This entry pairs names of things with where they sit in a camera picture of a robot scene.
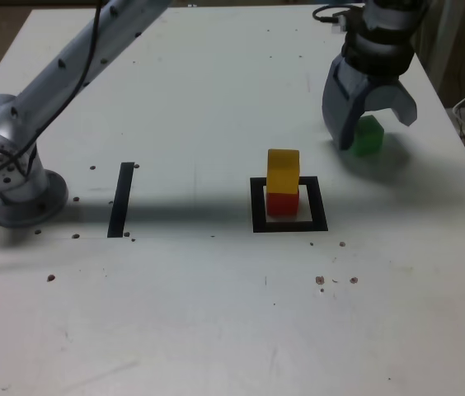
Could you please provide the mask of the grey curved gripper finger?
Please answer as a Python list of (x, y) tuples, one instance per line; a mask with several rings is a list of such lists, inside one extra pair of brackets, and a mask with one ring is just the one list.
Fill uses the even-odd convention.
[(364, 100), (364, 111), (385, 109), (390, 109), (405, 126), (417, 120), (416, 102), (399, 81), (374, 88)]
[(322, 95), (322, 116), (339, 150), (352, 146), (365, 100), (380, 82), (348, 64), (342, 54), (332, 61)]

